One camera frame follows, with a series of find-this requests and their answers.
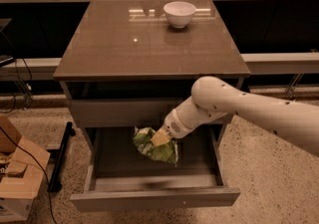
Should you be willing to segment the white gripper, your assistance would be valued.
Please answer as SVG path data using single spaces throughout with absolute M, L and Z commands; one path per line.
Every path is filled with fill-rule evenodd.
M 173 109 L 164 119 L 163 128 L 160 128 L 151 138 L 154 146 L 164 145 L 170 142 L 171 138 L 184 138 L 192 132 L 192 128 L 185 126 Z

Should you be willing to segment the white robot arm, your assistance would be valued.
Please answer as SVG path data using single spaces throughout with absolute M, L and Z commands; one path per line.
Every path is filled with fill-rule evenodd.
M 165 117 L 152 143 L 159 146 L 184 138 L 200 125 L 227 114 L 238 115 L 319 156 L 318 106 L 245 93 L 216 77 L 195 81 L 190 97 Z

